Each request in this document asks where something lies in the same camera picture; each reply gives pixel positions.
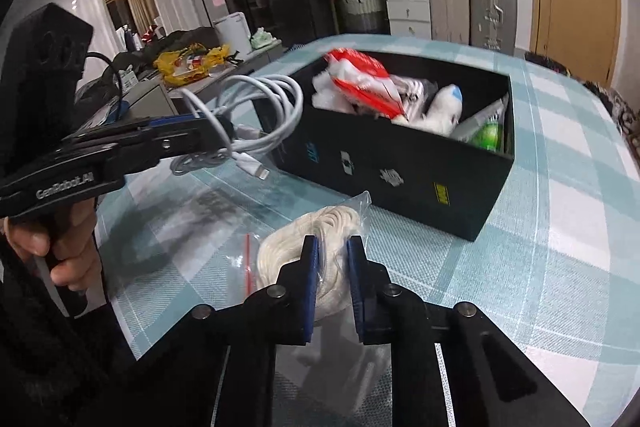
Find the left hand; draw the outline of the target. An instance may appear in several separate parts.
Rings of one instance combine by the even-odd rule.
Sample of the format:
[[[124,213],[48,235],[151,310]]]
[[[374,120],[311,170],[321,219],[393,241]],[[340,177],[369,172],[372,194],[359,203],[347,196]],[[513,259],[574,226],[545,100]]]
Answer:
[[[32,257],[54,254],[58,264],[50,270],[51,280],[70,291],[88,291],[102,279],[102,262],[96,242],[96,201],[76,202],[63,219],[65,228],[51,239],[37,223],[20,223],[9,218],[2,222],[2,232],[14,253],[23,262]]]

